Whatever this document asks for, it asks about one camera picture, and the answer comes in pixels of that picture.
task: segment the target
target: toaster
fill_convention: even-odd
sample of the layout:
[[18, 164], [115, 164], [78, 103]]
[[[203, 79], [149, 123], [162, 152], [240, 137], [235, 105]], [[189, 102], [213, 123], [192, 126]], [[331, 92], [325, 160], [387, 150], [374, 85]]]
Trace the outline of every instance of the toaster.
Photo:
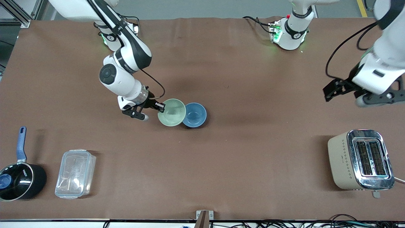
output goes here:
[[355, 129], [328, 141], [335, 184], [347, 190], [379, 192], [394, 186], [390, 159], [382, 136], [374, 130]]

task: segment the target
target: blue lid knob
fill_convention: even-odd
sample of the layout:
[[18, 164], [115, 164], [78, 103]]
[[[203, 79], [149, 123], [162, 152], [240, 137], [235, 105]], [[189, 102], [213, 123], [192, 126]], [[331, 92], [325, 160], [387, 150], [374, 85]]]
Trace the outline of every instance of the blue lid knob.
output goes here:
[[12, 178], [8, 174], [0, 176], [0, 189], [7, 188], [11, 184]]

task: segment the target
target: toaster slot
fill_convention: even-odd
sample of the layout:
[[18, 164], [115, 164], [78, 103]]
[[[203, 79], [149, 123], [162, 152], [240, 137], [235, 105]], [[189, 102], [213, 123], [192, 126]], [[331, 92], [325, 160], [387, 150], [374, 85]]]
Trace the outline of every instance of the toaster slot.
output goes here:
[[376, 174], [378, 176], [386, 176], [387, 171], [385, 170], [384, 160], [382, 159], [383, 155], [381, 153], [379, 143], [376, 141], [371, 141], [369, 144]]
[[362, 167], [362, 174], [363, 175], [373, 175], [373, 171], [371, 169], [371, 164], [370, 164], [370, 157], [367, 152], [367, 147], [366, 147], [366, 142], [364, 141], [357, 141], [356, 146], [358, 149], [358, 153], [360, 156], [360, 164]]

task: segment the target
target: green bowl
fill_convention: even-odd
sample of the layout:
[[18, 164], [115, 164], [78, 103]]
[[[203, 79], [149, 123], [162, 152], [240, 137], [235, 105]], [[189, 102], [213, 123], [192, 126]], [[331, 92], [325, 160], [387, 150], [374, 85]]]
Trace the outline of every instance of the green bowl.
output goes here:
[[166, 106], [164, 112], [158, 112], [160, 122], [168, 127], [181, 124], [185, 118], [185, 105], [178, 99], [169, 99], [163, 102]]

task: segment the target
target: bowl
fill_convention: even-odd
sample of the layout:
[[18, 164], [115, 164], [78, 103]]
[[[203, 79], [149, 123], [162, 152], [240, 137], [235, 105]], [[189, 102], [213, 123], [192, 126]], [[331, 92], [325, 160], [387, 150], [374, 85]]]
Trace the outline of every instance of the bowl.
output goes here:
[[199, 103], [189, 103], [185, 106], [185, 118], [183, 124], [187, 127], [199, 127], [207, 119], [207, 111]]
[[169, 99], [163, 102], [166, 106], [164, 112], [158, 112], [160, 122], [168, 127], [179, 125], [185, 118], [185, 105], [178, 99]]

